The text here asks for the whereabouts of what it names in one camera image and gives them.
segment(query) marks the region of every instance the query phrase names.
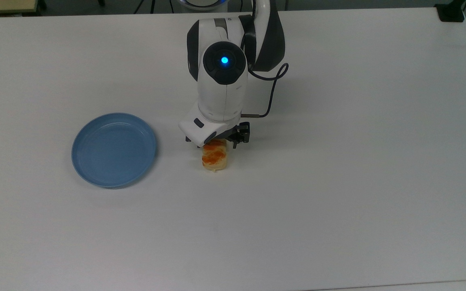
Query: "blue plate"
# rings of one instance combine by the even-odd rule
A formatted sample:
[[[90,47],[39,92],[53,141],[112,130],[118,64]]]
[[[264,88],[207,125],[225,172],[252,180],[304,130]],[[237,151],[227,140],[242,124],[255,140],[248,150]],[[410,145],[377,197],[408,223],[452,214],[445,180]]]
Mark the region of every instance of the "blue plate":
[[[87,123],[73,142],[72,161],[85,181],[104,188],[139,179],[154,162],[156,138],[130,114],[106,114]]]

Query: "orange topping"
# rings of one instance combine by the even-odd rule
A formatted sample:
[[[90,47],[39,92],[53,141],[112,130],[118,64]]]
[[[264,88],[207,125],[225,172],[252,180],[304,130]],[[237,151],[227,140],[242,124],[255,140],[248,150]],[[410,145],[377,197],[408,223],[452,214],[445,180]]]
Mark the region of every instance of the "orange topping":
[[[214,151],[202,156],[202,162],[205,164],[216,164],[219,160],[226,157],[226,153],[223,151]]]

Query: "black cable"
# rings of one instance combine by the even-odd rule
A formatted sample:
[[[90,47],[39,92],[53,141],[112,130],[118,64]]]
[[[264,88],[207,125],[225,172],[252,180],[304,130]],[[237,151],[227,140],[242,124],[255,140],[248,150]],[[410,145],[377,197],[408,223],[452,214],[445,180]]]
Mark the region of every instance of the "black cable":
[[[154,14],[154,5],[156,5],[156,0],[152,0],[152,5],[150,5],[150,14]]]
[[[134,11],[133,14],[136,14],[136,13],[137,13],[137,11],[139,10],[139,8],[141,7],[141,4],[143,4],[143,1],[144,1],[144,0],[141,0],[141,2],[139,2],[139,5],[137,6],[137,8],[136,8],[136,10]]]
[[[269,114],[269,111],[271,111],[272,96],[274,94],[274,88],[276,87],[276,82],[278,81],[278,79],[280,79],[281,77],[283,77],[287,73],[287,70],[289,70],[289,64],[285,63],[280,67],[280,69],[278,70],[278,73],[276,74],[276,76],[274,76],[272,78],[267,78],[267,77],[259,76],[259,75],[255,74],[253,71],[251,71],[251,69],[248,69],[249,73],[252,74],[254,77],[257,77],[257,78],[259,78],[261,80],[264,80],[264,81],[274,81],[274,82],[272,83],[271,96],[269,97],[269,105],[267,106],[266,113],[262,114],[262,115],[259,115],[259,114],[241,114],[240,117],[242,117],[242,118],[263,118],[263,117],[267,116]]]

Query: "black object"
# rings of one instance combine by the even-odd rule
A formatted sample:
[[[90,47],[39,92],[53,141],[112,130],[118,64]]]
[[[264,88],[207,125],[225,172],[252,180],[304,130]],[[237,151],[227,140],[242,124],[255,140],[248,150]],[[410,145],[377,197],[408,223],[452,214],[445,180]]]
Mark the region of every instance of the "black object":
[[[251,127],[249,122],[241,122],[239,125],[235,125],[232,129],[224,131],[219,134],[216,138],[225,138],[233,143],[233,148],[237,148],[237,144],[243,142],[249,142],[249,136],[251,134]]]
[[[188,70],[195,81],[199,75],[199,21],[197,20],[186,35],[186,49],[188,51]]]
[[[44,0],[39,0],[39,2],[37,4],[39,5],[40,9],[42,9],[42,10],[48,9],[48,6],[46,5],[46,1],[44,1]]]
[[[436,4],[435,7],[438,11],[438,17],[442,22],[463,22],[465,17],[461,10],[461,5],[463,5],[464,2],[466,2],[466,0],[453,0],[449,4]]]
[[[269,0],[269,5],[269,20],[258,58],[256,58],[256,34],[261,32],[256,32],[254,28],[256,2],[253,2],[252,15],[239,16],[242,27],[244,28],[244,51],[248,59],[248,68],[257,72],[268,72],[272,70],[285,56],[285,37],[283,35],[282,23],[278,16],[276,1]]]
[[[244,52],[229,41],[212,44],[202,58],[204,69],[220,85],[235,83],[246,70]]]
[[[199,118],[194,119],[195,125],[197,125],[200,129],[204,127],[204,123],[202,123]]]
[[[216,135],[217,135],[217,131],[213,131],[213,133],[210,134],[210,136],[208,136],[208,138],[204,141],[204,144],[209,143],[209,141],[212,140]]]
[[[289,70],[289,64],[284,63],[280,67],[280,69],[278,70],[278,73],[276,74],[276,76],[274,76],[273,78],[262,77],[262,76],[259,76],[259,75],[255,74],[253,71],[249,70],[249,73],[251,73],[254,77],[257,77],[257,78],[259,78],[261,80],[264,80],[264,81],[274,81],[274,82],[272,83],[271,96],[269,97],[269,105],[267,106],[266,113],[264,113],[262,115],[260,115],[260,114],[241,114],[240,117],[242,117],[242,118],[263,118],[263,117],[267,116],[269,114],[269,111],[271,111],[272,96],[274,95],[274,88],[276,88],[276,81],[278,81],[279,78],[283,77],[287,73],[287,70]]]

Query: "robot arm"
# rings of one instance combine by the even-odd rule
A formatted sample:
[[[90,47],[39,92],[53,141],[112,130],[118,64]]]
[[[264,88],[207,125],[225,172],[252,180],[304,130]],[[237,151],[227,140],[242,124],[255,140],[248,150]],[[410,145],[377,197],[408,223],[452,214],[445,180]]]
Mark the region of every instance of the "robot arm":
[[[187,50],[199,97],[180,129],[200,147],[238,136],[248,70],[267,72],[285,55],[275,0],[256,0],[253,15],[198,20],[188,32]]]

